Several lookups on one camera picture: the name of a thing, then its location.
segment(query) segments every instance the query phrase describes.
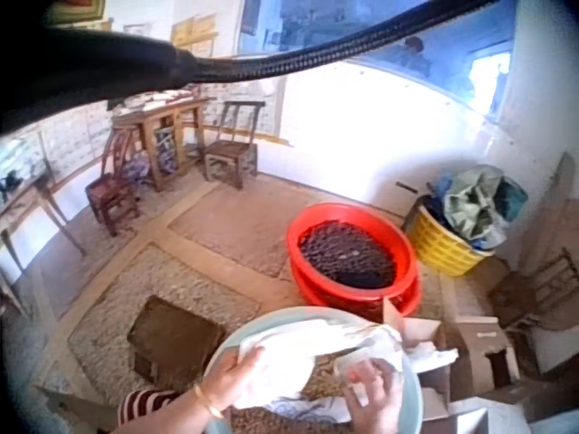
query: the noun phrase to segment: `hand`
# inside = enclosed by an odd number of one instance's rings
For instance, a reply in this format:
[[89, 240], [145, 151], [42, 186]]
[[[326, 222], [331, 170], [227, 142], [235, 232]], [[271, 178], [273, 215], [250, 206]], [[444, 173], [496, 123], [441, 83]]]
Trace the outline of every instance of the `hand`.
[[228, 348], [223, 351], [217, 363], [201, 383], [201, 390], [219, 411], [227, 409], [236, 402], [262, 370], [260, 359], [263, 348], [251, 349], [240, 363], [237, 363], [237, 354], [237, 348]]
[[347, 408], [356, 434], [396, 434], [402, 407], [403, 377], [381, 359], [355, 364], [347, 373], [365, 387], [368, 405], [362, 406], [350, 386], [344, 386]]

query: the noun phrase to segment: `window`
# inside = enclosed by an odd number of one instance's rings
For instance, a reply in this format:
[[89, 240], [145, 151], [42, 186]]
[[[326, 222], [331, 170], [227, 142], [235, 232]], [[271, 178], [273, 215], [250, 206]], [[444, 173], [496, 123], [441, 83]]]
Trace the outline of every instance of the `window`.
[[[239, 54], [286, 52], [333, 41], [392, 18], [424, 0], [245, 0]], [[360, 61], [425, 81], [493, 116], [502, 98], [516, 0], [407, 38]], [[507, 47], [488, 53], [489, 47]]]

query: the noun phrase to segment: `tile floor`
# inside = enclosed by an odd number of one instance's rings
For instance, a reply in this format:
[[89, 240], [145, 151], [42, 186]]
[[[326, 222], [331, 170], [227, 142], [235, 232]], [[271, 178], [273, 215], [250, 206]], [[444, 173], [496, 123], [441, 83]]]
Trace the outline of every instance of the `tile floor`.
[[[291, 278], [285, 230], [313, 203], [351, 201], [259, 175], [238, 192], [207, 183], [195, 170], [167, 191], [139, 192], [142, 215], [111, 239], [88, 210], [69, 223], [86, 258], [55, 236], [15, 285], [31, 319], [8, 309], [2, 318], [8, 391], [31, 432], [69, 432], [34, 385], [116, 405], [144, 381], [128, 368], [126, 335], [148, 295], [234, 330], [253, 317], [305, 304]], [[387, 212], [375, 212], [400, 224]], [[422, 267], [416, 313], [437, 319], [482, 315], [490, 271], [457, 285]]]

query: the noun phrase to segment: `yellow basket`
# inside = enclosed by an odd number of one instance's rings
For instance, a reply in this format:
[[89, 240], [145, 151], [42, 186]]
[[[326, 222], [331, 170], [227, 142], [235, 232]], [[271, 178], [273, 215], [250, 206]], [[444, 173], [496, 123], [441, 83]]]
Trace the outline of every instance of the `yellow basket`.
[[448, 276], [462, 276], [494, 250], [474, 250], [466, 241], [444, 229], [421, 205], [408, 232], [416, 256]]

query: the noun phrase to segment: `gold bracelet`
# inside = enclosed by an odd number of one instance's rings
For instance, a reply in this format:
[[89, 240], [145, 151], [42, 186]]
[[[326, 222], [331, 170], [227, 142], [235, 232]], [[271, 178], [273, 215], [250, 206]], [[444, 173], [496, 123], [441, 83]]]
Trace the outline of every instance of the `gold bracelet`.
[[207, 408], [207, 411], [209, 411], [214, 418], [225, 419], [223, 414], [213, 406], [211, 400], [205, 396], [199, 385], [195, 386], [195, 395], [197, 395], [199, 401]]

